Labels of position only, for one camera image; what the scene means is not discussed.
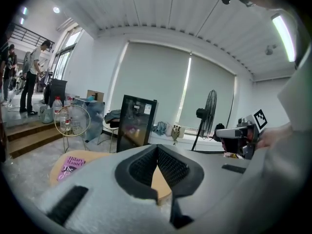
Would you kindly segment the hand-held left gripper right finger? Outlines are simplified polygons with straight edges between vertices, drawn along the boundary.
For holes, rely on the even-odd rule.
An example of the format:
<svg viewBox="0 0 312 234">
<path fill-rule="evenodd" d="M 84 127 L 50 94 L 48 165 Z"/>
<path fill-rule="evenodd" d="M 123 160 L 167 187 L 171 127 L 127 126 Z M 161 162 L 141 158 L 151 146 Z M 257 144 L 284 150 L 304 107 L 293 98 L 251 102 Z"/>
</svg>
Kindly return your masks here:
<svg viewBox="0 0 312 234">
<path fill-rule="evenodd" d="M 158 145 L 157 154 L 163 176 L 175 176 L 170 182 L 172 216 L 160 218 L 160 229 L 266 229 L 265 151 L 242 160 Z"/>
</svg>

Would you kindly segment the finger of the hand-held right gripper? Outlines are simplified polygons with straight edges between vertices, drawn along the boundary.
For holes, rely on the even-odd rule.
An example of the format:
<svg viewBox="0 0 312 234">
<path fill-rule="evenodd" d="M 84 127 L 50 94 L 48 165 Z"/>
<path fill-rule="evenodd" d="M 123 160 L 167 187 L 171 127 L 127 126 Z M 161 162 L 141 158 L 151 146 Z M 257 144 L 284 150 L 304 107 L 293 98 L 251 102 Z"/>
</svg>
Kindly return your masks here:
<svg viewBox="0 0 312 234">
<path fill-rule="evenodd" d="M 215 135 L 219 138 L 238 139 L 242 136 L 241 128 L 229 128 L 215 130 Z"/>
</svg>

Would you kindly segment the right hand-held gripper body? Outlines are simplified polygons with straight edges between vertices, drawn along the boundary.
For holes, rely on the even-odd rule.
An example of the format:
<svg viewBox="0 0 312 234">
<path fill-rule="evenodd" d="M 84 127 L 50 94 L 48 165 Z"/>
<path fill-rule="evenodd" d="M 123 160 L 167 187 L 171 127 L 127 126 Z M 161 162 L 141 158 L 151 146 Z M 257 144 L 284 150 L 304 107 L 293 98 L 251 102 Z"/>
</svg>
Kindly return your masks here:
<svg viewBox="0 0 312 234">
<path fill-rule="evenodd" d="M 238 146 L 240 154 L 245 159 L 252 159 L 256 144 L 267 124 L 268 121 L 262 109 L 238 120 L 237 127 L 240 128 Z"/>
</svg>

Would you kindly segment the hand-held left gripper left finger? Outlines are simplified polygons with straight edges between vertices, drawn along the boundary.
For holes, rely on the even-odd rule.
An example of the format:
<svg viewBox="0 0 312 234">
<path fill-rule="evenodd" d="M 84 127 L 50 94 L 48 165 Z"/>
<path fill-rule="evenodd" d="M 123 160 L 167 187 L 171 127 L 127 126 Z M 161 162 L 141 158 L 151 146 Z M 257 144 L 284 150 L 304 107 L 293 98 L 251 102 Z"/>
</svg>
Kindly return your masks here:
<svg viewBox="0 0 312 234">
<path fill-rule="evenodd" d="M 154 199 L 138 199 L 127 194 L 115 179 L 115 169 L 123 160 L 143 151 L 130 149 L 98 158 L 76 170 L 39 199 L 39 209 L 51 213 L 75 186 L 87 189 L 81 202 L 65 221 L 66 229 L 81 234 L 166 234 L 169 220 Z"/>
</svg>

